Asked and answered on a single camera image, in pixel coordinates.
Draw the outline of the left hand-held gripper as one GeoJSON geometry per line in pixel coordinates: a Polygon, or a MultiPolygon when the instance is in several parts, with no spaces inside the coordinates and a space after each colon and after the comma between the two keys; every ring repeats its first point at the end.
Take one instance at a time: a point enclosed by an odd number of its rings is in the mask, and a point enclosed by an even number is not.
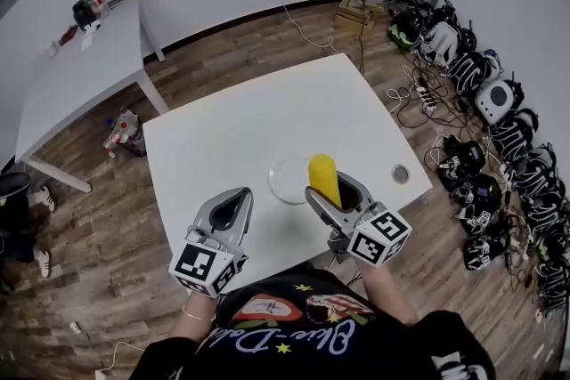
{"type": "Polygon", "coordinates": [[[248,260],[239,245],[222,239],[242,239],[248,232],[253,210],[253,192],[248,187],[226,190],[199,209],[184,240],[182,251],[173,256],[169,272],[185,288],[208,297],[218,297],[241,272],[248,260]]]}

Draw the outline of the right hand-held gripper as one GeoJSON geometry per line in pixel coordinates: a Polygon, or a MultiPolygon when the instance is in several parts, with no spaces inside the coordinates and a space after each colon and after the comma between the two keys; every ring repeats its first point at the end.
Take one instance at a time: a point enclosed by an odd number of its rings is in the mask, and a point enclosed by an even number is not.
{"type": "Polygon", "coordinates": [[[410,224],[397,211],[374,202],[363,184],[340,171],[338,189],[342,209],[318,190],[305,188],[309,206],[333,229],[328,245],[338,262],[351,255],[378,268],[396,256],[411,235],[410,224]]]}

